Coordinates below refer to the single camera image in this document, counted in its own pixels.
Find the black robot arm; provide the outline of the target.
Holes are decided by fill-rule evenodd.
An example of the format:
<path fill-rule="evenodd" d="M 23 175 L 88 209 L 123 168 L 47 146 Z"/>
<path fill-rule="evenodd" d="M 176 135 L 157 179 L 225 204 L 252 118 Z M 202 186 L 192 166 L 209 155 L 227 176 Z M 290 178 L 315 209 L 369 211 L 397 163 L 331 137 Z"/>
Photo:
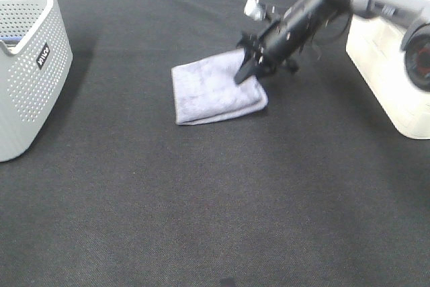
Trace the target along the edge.
<path fill-rule="evenodd" d="M 239 85 L 251 76 L 263 77 L 286 65 L 297 70 L 291 55 L 303 48 L 319 28 L 346 13 L 364 19 L 380 17 L 404 28 L 400 51 L 406 73 L 416 87 L 429 90 L 429 1 L 428 0 L 297 0 L 280 14 L 272 5 L 247 0 L 246 16 L 266 21 L 258 34 L 244 32 L 237 46 L 244 59 L 234 82 Z"/>

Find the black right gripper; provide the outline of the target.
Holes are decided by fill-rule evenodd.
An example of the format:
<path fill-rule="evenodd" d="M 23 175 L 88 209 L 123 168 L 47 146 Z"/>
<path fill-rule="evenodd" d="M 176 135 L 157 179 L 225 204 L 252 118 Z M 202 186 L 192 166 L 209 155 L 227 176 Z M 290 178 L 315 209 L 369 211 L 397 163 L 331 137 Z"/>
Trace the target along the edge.
<path fill-rule="evenodd" d="M 270 74 L 299 48 L 325 23 L 336 15 L 328 0 L 298 0 L 285 14 L 265 5 L 268 25 L 257 34 L 241 33 L 237 43 L 244 49 L 244 61 L 234 76 L 240 85 L 256 74 Z"/>

